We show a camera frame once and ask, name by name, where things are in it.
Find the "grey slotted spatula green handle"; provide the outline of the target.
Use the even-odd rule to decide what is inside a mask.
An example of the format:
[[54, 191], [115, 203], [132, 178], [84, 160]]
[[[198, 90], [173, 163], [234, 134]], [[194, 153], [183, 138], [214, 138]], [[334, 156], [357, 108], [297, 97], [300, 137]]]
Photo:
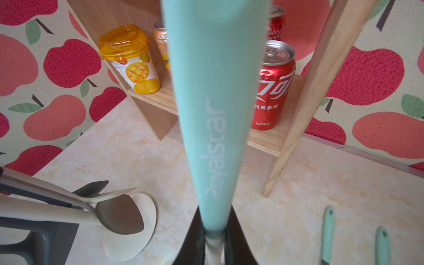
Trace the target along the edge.
[[321, 240], [321, 264], [329, 265], [331, 258], [333, 234], [335, 227], [335, 212], [329, 206], [325, 210], [324, 221], [322, 226], [322, 240]]

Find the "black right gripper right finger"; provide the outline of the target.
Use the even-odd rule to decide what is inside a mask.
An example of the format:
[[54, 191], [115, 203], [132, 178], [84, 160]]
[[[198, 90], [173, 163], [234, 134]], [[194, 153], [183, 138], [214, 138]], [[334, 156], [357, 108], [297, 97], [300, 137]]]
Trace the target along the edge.
[[258, 265], [233, 207], [225, 229], [225, 264]]

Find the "grey turner green handle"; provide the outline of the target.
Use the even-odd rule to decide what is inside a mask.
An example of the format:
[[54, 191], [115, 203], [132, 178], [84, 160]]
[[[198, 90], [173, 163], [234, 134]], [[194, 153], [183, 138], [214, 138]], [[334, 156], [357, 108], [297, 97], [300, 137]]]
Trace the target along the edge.
[[375, 255], [377, 265], [391, 264], [390, 236], [387, 229], [382, 226], [377, 231]]

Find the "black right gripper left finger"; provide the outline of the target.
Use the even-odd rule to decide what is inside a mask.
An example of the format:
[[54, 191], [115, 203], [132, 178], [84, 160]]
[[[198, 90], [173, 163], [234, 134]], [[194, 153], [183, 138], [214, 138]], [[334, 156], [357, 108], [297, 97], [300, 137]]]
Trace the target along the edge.
[[196, 209], [181, 249], [173, 265], [204, 265], [205, 229], [199, 208]]

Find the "cream spoon green handle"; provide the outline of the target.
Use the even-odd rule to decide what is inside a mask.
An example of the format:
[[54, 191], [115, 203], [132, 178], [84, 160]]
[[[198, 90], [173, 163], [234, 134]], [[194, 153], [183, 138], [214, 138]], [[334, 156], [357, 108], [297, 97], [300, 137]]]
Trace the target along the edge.
[[270, 1], [162, 1], [184, 148], [205, 229], [205, 265], [225, 264]]

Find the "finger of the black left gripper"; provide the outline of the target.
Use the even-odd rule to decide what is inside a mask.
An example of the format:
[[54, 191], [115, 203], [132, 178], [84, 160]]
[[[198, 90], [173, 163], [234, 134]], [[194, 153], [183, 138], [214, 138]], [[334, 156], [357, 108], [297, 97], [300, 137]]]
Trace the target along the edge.
[[72, 224], [102, 225], [120, 235], [132, 235], [144, 230], [143, 218], [128, 195], [98, 203], [95, 207], [81, 200], [76, 205], [82, 209], [28, 201], [1, 196], [1, 217], [32, 221], [53, 221]]

